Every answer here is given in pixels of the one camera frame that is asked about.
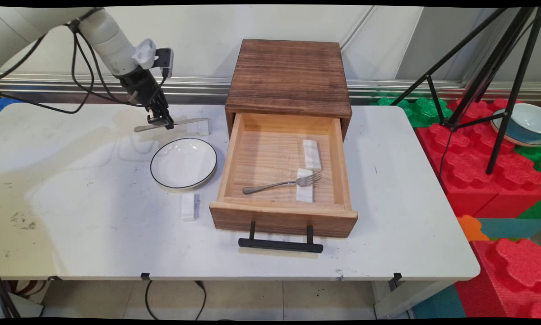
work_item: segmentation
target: butter knife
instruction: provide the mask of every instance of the butter knife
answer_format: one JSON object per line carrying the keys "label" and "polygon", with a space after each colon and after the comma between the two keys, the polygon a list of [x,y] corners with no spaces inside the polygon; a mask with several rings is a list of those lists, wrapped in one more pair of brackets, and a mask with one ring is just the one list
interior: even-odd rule
{"label": "butter knife", "polygon": [[[174,125],[196,123],[196,122],[201,122],[201,121],[206,121],[206,120],[208,120],[208,117],[196,117],[196,119],[176,121],[174,122]],[[135,127],[134,132],[142,132],[146,130],[152,130],[154,128],[161,128],[161,127],[164,127],[164,126],[163,125],[143,125],[143,126]]]}

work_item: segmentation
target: black handle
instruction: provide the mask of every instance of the black handle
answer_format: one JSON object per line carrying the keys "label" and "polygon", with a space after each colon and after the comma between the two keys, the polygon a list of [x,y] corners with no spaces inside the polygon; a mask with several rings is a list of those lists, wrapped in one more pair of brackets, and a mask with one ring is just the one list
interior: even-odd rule
{"label": "black handle", "polygon": [[307,226],[306,243],[265,241],[263,239],[254,239],[254,229],[256,229],[256,222],[253,221],[250,223],[250,238],[239,238],[238,245],[240,247],[277,249],[279,251],[307,251],[309,253],[322,253],[322,245],[312,243],[312,226]]}

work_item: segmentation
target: plate rim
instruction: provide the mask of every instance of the plate rim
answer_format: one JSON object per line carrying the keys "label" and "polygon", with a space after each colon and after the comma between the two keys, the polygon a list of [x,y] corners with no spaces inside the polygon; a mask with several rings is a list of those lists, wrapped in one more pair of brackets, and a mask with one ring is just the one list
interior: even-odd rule
{"label": "plate rim", "polygon": [[[205,144],[208,144],[208,146],[210,146],[210,148],[212,148],[212,151],[214,152],[214,167],[212,167],[212,170],[210,171],[210,173],[208,173],[208,175],[206,177],[204,177],[203,179],[201,179],[200,181],[198,181],[198,182],[196,182],[196,183],[194,183],[192,185],[183,186],[183,187],[172,187],[172,186],[162,184],[158,179],[156,179],[156,177],[154,177],[154,173],[152,172],[152,162],[154,161],[154,158],[160,152],[160,150],[162,150],[162,148],[164,148],[168,144],[171,144],[171,143],[179,141],[179,140],[186,140],[186,139],[198,140],[198,141],[204,142]],[[179,139],[176,139],[176,140],[172,140],[171,142],[168,142],[167,144],[164,144],[163,146],[160,147],[159,150],[157,150],[154,153],[154,155],[152,156],[152,160],[150,160],[150,175],[152,175],[152,178],[156,181],[156,183],[158,183],[158,184],[160,184],[162,186],[168,187],[169,189],[181,190],[181,189],[187,189],[188,187],[196,186],[196,185],[202,183],[204,180],[208,179],[208,177],[210,177],[212,175],[212,173],[216,170],[217,165],[218,165],[218,154],[216,153],[216,149],[212,146],[212,144],[209,144],[208,142],[206,142],[206,141],[204,141],[202,139],[198,139],[198,138],[179,138]]]}

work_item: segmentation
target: power cord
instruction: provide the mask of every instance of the power cord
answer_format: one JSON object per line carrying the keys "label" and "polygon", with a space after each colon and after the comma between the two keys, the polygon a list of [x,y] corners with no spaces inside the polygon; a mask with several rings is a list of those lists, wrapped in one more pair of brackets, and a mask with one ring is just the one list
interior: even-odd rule
{"label": "power cord", "polygon": [[[42,39],[45,37],[42,36],[38,42],[36,42],[36,44],[31,48],[31,50],[23,57],[22,60],[20,60],[20,62],[18,62],[17,64],[14,65],[14,67],[17,68],[17,66],[20,66],[24,61],[25,59],[27,59],[29,57],[29,54],[31,54],[33,52],[33,50],[35,50],[37,48],[37,45],[39,45],[39,43],[42,41]],[[92,70],[92,67],[88,61],[88,59],[86,58],[85,54],[84,54],[84,51],[82,50],[82,47],[80,46],[80,43],[78,41],[78,37],[76,36],[76,34],[74,34],[74,53],[72,55],[72,78],[75,79],[75,70],[76,70],[76,49],[80,49],[80,53],[82,55],[82,57],[84,58],[84,61],[86,62],[86,65],[88,66],[88,69],[89,69],[89,72],[90,72],[90,86],[89,86],[89,90],[91,91],[92,88],[93,88],[93,82],[94,82],[94,77],[93,77],[93,70]],[[4,72],[2,75],[0,75],[0,79],[7,76],[8,74],[10,74],[11,72],[13,71],[13,69],[9,69],[8,71]],[[22,99],[22,98],[18,98],[18,97],[15,97],[15,96],[12,96],[12,95],[6,95],[6,94],[2,94],[0,93],[0,96],[2,97],[7,97],[7,98],[11,98],[11,99],[16,99],[18,101],[23,101],[23,102],[26,102],[26,103],[30,103],[32,105],[35,105],[35,106],[39,106],[39,107],[43,107],[43,108],[47,108],[47,109],[51,109],[52,111],[59,111],[60,113],[66,113],[66,114],[75,114],[77,112],[80,111],[80,109],[84,106],[84,104],[86,103],[86,101],[88,100],[88,97],[89,97],[89,92],[85,95],[82,103],[80,103],[80,106],[78,106],[77,109],[75,109],[74,111],[65,111],[63,109],[59,109],[59,108],[56,108],[56,107],[51,107],[49,105],[43,105],[43,104],[40,104],[40,103],[36,103],[36,102],[33,102],[33,101],[29,101],[27,99]]]}
{"label": "power cord", "polygon": [[29,51],[23,56],[23,58],[21,58],[21,60],[19,60],[19,62],[17,62],[16,64],[14,64],[14,66],[12,66],[12,68],[9,68],[8,70],[6,70],[6,72],[0,74],[0,79],[2,79],[3,77],[7,76],[8,74],[12,73],[13,70],[16,70],[19,66],[22,65],[22,63],[25,62],[25,60],[27,60],[29,58],[29,56],[32,55],[32,53],[37,49],[37,46],[40,45],[40,43],[42,42],[42,40],[44,39],[44,37],[46,37],[46,35],[44,34],[42,37],[38,38],[36,43],[32,46],[31,49],[29,49]]}
{"label": "power cord", "polygon": [[[194,283],[196,283],[196,285],[202,288],[202,291],[204,292],[204,300],[202,301],[202,307],[200,308],[198,315],[196,315],[196,319],[194,319],[194,320],[198,320],[198,317],[200,317],[202,310],[204,310],[204,305],[206,305],[206,289],[204,288],[204,284],[202,283],[202,281],[194,281]],[[150,282],[148,282],[148,286],[146,286],[146,294],[144,295],[144,302],[146,303],[146,309],[148,310],[148,313],[150,314],[150,316],[152,316],[153,319],[160,320],[158,317],[156,317],[156,315],[154,315],[154,313],[152,312],[148,304],[148,290],[150,289],[151,284],[152,284],[152,280],[150,280]]]}
{"label": "power cord", "polygon": [[447,150],[449,150],[450,138],[451,136],[453,136],[453,132],[454,132],[454,128],[451,129],[451,132],[449,134],[449,140],[447,140],[447,146],[445,147],[445,152],[443,152],[443,156],[441,157],[441,164],[439,165],[439,183],[441,182],[441,175],[443,173],[443,159],[445,159]]}
{"label": "power cord", "polygon": [[2,308],[4,317],[21,318],[21,316],[19,316],[19,312],[16,308],[16,305],[14,305],[12,298],[10,298],[8,292],[6,291],[4,282],[2,282],[1,278],[0,278],[0,307]]}
{"label": "power cord", "polygon": [[[97,62],[97,58],[96,58],[96,54],[95,52],[93,51],[93,48],[91,46],[91,44],[88,42],[88,40],[84,37],[84,35],[81,33],[81,31],[79,31],[79,29],[77,29],[77,24],[79,24],[79,20],[78,21],[73,21],[72,24],[64,24],[64,26],[68,27],[70,29],[70,31],[72,31],[72,33],[74,34],[74,55],[72,57],[72,80],[74,81],[74,83],[76,83],[76,85],[78,87],[80,87],[82,90],[84,90],[86,92],[86,96],[84,97],[84,100],[80,103],[80,106],[78,106],[78,108],[75,110],[75,111],[64,111],[62,109],[58,109],[58,108],[55,108],[55,107],[51,107],[49,105],[43,105],[43,104],[40,104],[40,103],[36,103],[36,102],[33,102],[33,101],[29,101],[27,99],[22,99],[22,98],[19,98],[19,97],[15,97],[15,96],[12,96],[12,95],[6,95],[6,94],[3,94],[3,93],[0,93],[0,97],[6,97],[6,98],[11,98],[11,99],[16,99],[18,101],[22,101],[22,102],[26,102],[26,103],[30,103],[32,105],[35,105],[35,106],[38,106],[38,107],[43,107],[43,108],[47,108],[47,109],[51,109],[52,111],[59,111],[60,113],[66,113],[66,114],[75,114],[77,112],[80,111],[80,109],[84,106],[85,102],[87,101],[89,95],[95,95],[97,97],[100,97],[100,98],[103,98],[103,99],[106,99],[108,101],[112,101],[112,102],[116,102],[116,103],[120,103],[120,104],[124,104],[124,105],[130,105],[130,106],[134,106],[134,107],[147,107],[148,105],[150,105],[150,103],[152,103],[152,101],[156,98],[156,95],[157,93],[159,92],[159,90],[162,88],[162,85],[164,84],[164,82],[166,81],[167,79],[167,76],[169,74],[169,70],[168,69],[163,69],[162,70],[162,80],[159,84],[159,86],[156,88],[156,90],[153,92],[153,94],[151,95],[150,99],[146,102],[146,103],[143,103],[143,104],[136,104],[136,103],[131,103],[131,102],[124,102],[124,101],[120,101],[119,99],[117,99],[116,97],[114,97],[113,94],[111,94],[110,90],[108,89],[108,86],[106,85],[105,81],[104,81],[104,78],[102,77],[102,73],[101,73],[101,70],[100,70],[100,66]],[[81,45],[80,45],[80,42],[78,41],[78,38],[77,38],[77,34],[79,34],[82,39],[85,41],[86,45],[88,45],[88,48],[90,50],[90,53],[92,54],[92,57],[93,57],[93,62],[95,64],[95,67],[96,67],[96,70],[97,70],[97,75],[99,76],[100,78],[100,81],[104,87],[104,90],[106,91],[106,93],[110,96],[110,97],[106,97],[104,95],[100,95],[94,91],[92,91],[92,88],[93,88],[93,82],[94,82],[94,76],[93,76],[93,69],[91,68],[91,65],[88,61],[88,58],[85,56],[85,53],[84,53],[84,50],[82,49]],[[46,36],[43,35],[42,37],[40,37],[36,43],[32,46],[32,48],[27,52],[27,54],[25,54],[25,56],[23,56],[23,58],[21,58],[21,60],[19,60],[19,62],[17,62],[16,64],[14,64],[12,66],[12,68],[8,69],[7,71],[3,72],[2,74],[0,74],[0,80],[6,76],[8,76],[10,73],[12,73],[14,70],[16,70],[16,68],[18,68],[19,66],[21,66],[21,64],[23,64],[31,55],[32,53],[35,51],[35,49],[37,49],[37,46],[40,45],[40,43],[42,42],[43,38]],[[91,76],[91,83],[90,83],[90,86],[89,88],[86,88],[84,87],[80,82],[78,82],[78,80],[76,79],[76,72],[75,72],[75,66],[76,66],[76,49],[79,49],[80,50],[80,54],[82,55],[82,57],[84,58],[84,61],[86,62],[87,66],[88,66],[88,69],[89,69],[89,72],[90,72],[90,76]]]}

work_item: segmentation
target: fork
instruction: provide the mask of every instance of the fork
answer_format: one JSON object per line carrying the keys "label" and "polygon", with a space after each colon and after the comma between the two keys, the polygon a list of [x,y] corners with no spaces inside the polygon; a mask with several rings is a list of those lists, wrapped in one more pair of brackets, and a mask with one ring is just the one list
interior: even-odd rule
{"label": "fork", "polygon": [[305,187],[305,186],[313,185],[314,183],[318,182],[319,179],[321,179],[321,178],[322,178],[322,173],[318,172],[318,173],[314,173],[314,174],[306,176],[306,177],[301,177],[301,178],[297,179],[296,181],[282,181],[280,183],[271,184],[271,185],[244,187],[242,189],[242,193],[244,193],[244,194],[252,194],[252,193],[256,193],[258,191],[269,189],[270,187],[275,187],[275,186],[284,185],[284,184],[292,184],[292,183],[296,183],[298,186]]}

